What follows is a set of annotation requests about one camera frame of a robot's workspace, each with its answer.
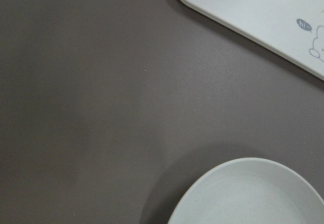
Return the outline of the cream round plate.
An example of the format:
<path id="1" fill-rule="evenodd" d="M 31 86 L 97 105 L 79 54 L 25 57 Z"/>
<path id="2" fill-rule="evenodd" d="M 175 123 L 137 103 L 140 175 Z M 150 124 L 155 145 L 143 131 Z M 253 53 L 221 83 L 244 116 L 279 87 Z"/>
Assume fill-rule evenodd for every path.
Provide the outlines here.
<path id="1" fill-rule="evenodd" d="M 202 175 L 169 223 L 323 223 L 323 199 L 298 173 L 275 161 L 240 158 Z"/>

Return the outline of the cream rectangular tray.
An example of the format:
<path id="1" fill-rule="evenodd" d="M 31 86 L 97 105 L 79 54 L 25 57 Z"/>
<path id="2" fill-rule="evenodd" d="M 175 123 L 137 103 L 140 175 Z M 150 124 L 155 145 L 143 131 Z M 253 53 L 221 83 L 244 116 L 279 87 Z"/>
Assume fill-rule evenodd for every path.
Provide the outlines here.
<path id="1" fill-rule="evenodd" d="M 323 78 L 323 0 L 180 0 Z"/>

